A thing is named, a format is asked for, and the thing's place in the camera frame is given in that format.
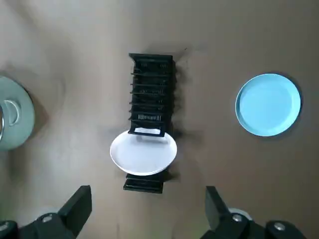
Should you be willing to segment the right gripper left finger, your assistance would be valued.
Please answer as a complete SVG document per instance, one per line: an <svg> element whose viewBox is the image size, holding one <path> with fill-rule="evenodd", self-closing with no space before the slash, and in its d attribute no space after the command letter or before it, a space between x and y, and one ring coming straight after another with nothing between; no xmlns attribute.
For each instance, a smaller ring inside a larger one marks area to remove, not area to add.
<svg viewBox="0 0 319 239"><path fill-rule="evenodd" d="M1 221L0 237L2 239L75 239L91 212L91 187L81 186L56 213L41 215L23 227L19 227L15 221Z"/></svg>

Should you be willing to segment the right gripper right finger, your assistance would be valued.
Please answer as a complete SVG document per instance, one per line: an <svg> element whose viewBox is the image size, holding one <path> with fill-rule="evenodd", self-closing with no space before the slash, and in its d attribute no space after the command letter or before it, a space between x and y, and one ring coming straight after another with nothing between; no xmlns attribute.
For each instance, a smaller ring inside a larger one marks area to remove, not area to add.
<svg viewBox="0 0 319 239"><path fill-rule="evenodd" d="M217 189L205 190L205 214L210 229L202 239L304 239L304 234L293 224L285 221L268 221L261 226L241 213L230 211Z"/></svg>

